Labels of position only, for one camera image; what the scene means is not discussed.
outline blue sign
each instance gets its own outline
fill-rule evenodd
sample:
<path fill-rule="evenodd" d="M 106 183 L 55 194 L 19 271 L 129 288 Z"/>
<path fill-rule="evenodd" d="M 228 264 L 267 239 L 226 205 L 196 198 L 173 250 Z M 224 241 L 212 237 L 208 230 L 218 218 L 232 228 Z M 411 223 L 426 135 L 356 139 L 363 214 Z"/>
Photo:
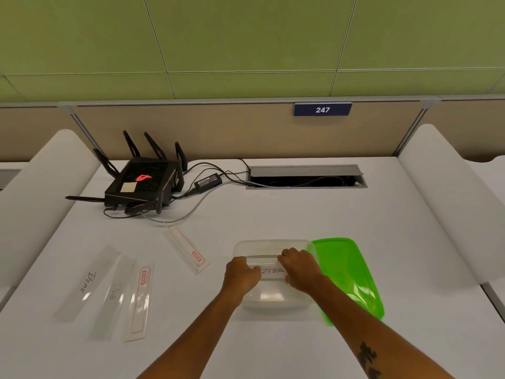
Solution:
<path fill-rule="evenodd" d="M 348 116 L 352 102 L 295 103 L 293 115 L 299 116 Z"/>

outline green wall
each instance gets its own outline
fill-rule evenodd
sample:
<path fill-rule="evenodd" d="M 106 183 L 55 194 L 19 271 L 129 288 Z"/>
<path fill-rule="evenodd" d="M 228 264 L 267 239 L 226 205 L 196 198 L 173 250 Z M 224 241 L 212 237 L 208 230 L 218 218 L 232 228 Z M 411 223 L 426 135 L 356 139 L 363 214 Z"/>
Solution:
<path fill-rule="evenodd" d="M 503 10 L 505 0 L 0 0 L 0 101 L 504 93 Z"/>

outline forearm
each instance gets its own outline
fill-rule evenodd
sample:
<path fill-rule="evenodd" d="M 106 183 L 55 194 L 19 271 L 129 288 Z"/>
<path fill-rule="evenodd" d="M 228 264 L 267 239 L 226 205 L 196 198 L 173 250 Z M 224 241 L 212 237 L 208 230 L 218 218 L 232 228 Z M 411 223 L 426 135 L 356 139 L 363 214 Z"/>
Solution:
<path fill-rule="evenodd" d="M 138 379 L 198 379 L 237 303 L 221 292 Z"/>
<path fill-rule="evenodd" d="M 452 378 L 387 325 L 354 303 L 328 277 L 310 293 L 340 332 L 370 379 Z"/>

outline white desk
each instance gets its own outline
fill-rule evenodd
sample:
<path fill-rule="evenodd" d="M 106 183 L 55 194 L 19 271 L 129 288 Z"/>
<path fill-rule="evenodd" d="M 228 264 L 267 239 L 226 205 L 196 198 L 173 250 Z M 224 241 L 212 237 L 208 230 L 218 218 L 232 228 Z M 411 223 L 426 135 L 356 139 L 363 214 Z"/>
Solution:
<path fill-rule="evenodd" d="M 484 183 L 491 189 L 505 205 L 505 156 L 496 157 L 492 161 L 480 163 L 467 161 Z M 493 293 L 500 303 L 496 305 L 498 311 L 505 317 L 505 278 L 489 282 Z"/>
<path fill-rule="evenodd" d="M 21 170 L 27 163 L 28 162 L 0 162 L 0 172 L 3 170 Z M 15 287 L 2 286 L 0 283 L 0 311 L 2 311 L 5 303 L 7 303 L 15 289 Z"/>
<path fill-rule="evenodd" d="M 241 161 L 214 161 L 245 170 Z M 381 293 L 384 322 L 458 379 L 503 375 L 505 325 L 396 158 L 259 159 L 251 165 L 358 164 L 367 189 L 213 191 L 181 229 L 211 259 L 197 276 L 140 217 L 114 220 L 98 203 L 77 202 L 0 313 L 0 367 L 9 379 L 135 378 L 218 292 L 225 262 L 241 240 L 343 236 L 356 241 Z M 203 167 L 186 177 L 189 184 Z M 83 192 L 103 196 L 111 177 L 100 168 Z M 198 196 L 162 217 L 185 214 Z M 103 282 L 72 324 L 52 314 L 106 244 L 155 260 L 147 338 L 89 342 L 107 290 Z M 364 378 L 336 330 L 320 321 L 232 321 L 203 378 Z"/>

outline beige partition panel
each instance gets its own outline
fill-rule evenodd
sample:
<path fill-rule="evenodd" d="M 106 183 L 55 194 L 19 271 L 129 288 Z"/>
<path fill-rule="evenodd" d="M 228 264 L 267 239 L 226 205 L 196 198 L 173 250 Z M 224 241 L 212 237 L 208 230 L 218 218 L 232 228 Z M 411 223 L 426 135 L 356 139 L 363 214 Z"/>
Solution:
<path fill-rule="evenodd" d="M 154 157 L 147 131 L 188 159 L 390 156 L 423 104 L 356 102 L 347 117 L 293 117 L 292 103 L 77 107 L 75 112 L 111 159 L 131 157 L 126 129 Z"/>
<path fill-rule="evenodd" d="M 505 154 L 505 101 L 440 101 L 420 124 L 433 124 L 466 159 L 490 161 Z"/>
<path fill-rule="evenodd" d="M 60 108 L 0 108 L 0 162 L 29 161 L 61 129 L 90 142 Z"/>

